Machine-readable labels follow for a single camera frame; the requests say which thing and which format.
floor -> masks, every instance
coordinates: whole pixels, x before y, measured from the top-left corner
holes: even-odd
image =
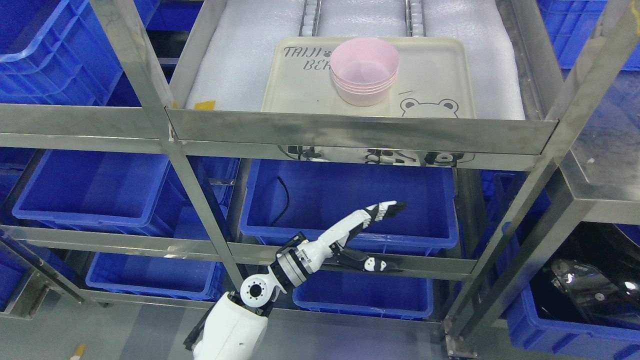
[[[190,360],[182,341],[204,311],[116,303],[76,304],[50,293],[32,320],[0,318],[3,360],[68,359],[84,343],[82,360]],[[428,323],[330,315],[308,322],[274,312],[253,360],[434,359],[445,360],[437,327]],[[550,359],[511,347],[506,329],[492,328],[480,359]],[[570,360],[569,357],[553,357]]]

blue storage crate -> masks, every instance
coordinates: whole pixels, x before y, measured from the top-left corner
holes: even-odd
[[[182,208],[173,237],[178,239],[209,240],[209,235],[192,205]]]
[[[634,243],[640,246],[640,225],[616,224]]]
[[[215,301],[224,293],[222,263],[97,252],[86,284],[112,293]]]
[[[23,147],[0,147],[0,170],[24,170],[35,152]]]
[[[561,68],[573,67],[606,5],[607,0],[538,0]],[[640,47],[623,69],[640,70]]]
[[[18,170],[2,170],[0,169],[0,204],[4,202],[9,195],[13,186],[20,179]]]
[[[484,251],[491,235],[495,232],[498,224],[502,220],[502,217],[509,208],[511,201],[513,201],[513,198],[517,194],[522,181],[524,181],[524,173],[491,171],[490,174],[493,176],[493,181],[492,185],[488,187],[490,189],[491,197],[486,203],[488,226],[471,255],[471,258],[473,259],[479,258],[482,251]],[[516,230],[516,234],[519,236],[527,236],[550,205],[551,202],[547,195],[547,191],[543,190],[520,223],[520,227]]]
[[[48,150],[12,213],[54,229],[171,237],[186,204],[165,155]]]
[[[238,158],[219,158],[211,156],[199,157],[200,165],[204,171],[204,176],[209,179],[219,180],[235,180],[238,173],[240,159]],[[222,212],[227,215],[231,195],[234,187],[232,185],[212,185],[213,194],[220,204]]]
[[[0,311],[6,309],[23,275],[24,268],[0,251]]]
[[[151,18],[147,30],[191,31],[201,7],[202,3],[195,1],[161,3]]]
[[[148,22],[159,0],[136,0]],[[0,0],[0,102],[104,105],[122,68],[89,0]]]
[[[318,271],[293,290],[293,302],[322,313],[416,320],[433,312],[433,280]]]
[[[280,176],[291,196],[286,204]],[[387,200],[405,201],[397,217],[364,229],[349,246],[369,252],[433,255],[458,242],[450,168],[254,160],[240,230],[265,245],[284,245],[298,231],[315,240],[355,210]]]
[[[500,273],[517,252],[514,237],[496,262]],[[506,316],[515,347],[600,360],[640,359],[640,331],[542,319],[529,285],[507,308]]]

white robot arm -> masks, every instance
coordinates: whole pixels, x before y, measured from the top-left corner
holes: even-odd
[[[298,233],[276,252],[268,273],[247,277],[239,292],[227,292],[205,314],[184,344],[192,344],[204,328],[202,340],[193,349],[195,360],[248,360],[260,345],[268,316],[280,292],[287,293],[320,269],[325,259],[335,257],[344,266],[367,272],[388,272],[395,265],[346,247],[372,222],[395,217],[406,207],[403,202],[386,201],[352,212],[316,241]]]

beige tray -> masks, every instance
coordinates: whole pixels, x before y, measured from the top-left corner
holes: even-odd
[[[349,37],[286,38],[276,48],[262,110],[405,117],[476,118],[467,58],[451,38],[384,38],[400,54],[389,97],[374,106],[344,102],[333,88],[331,52]]]

pink bowl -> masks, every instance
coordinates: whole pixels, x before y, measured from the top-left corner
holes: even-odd
[[[375,92],[373,94],[354,94],[353,92],[348,92],[347,90],[339,88],[337,86],[335,89],[342,100],[355,106],[372,106],[378,104],[380,101],[387,98],[387,95],[389,93],[389,88],[386,88],[379,92]]]
[[[375,90],[375,89],[380,89],[380,88],[384,88],[385,86],[387,86],[389,83],[393,83],[396,78],[397,78],[397,73],[393,74],[391,76],[391,78],[387,79],[386,81],[379,83],[377,85],[371,85],[371,86],[353,86],[351,83],[345,83],[344,81],[340,80],[340,78],[338,78],[335,74],[331,74],[331,78],[333,79],[333,82],[336,83],[337,85],[340,85],[340,87],[342,88],[347,88],[347,89],[353,89],[353,90],[363,90],[363,91],[368,91],[368,90]]]
[[[398,70],[400,55],[393,45],[378,38],[354,38],[331,55],[332,72],[353,87],[378,86]]]
[[[390,87],[391,85],[393,85],[393,83],[396,81],[397,75],[395,75],[394,77],[390,78],[388,81],[384,82],[384,84],[379,85],[379,86],[375,86],[372,88],[353,88],[352,86],[348,86],[345,85],[343,83],[341,83],[338,79],[333,79],[333,83],[336,87],[339,87],[343,90],[349,91],[349,92],[353,92],[354,94],[373,94],[379,91],[382,91],[388,87]]]

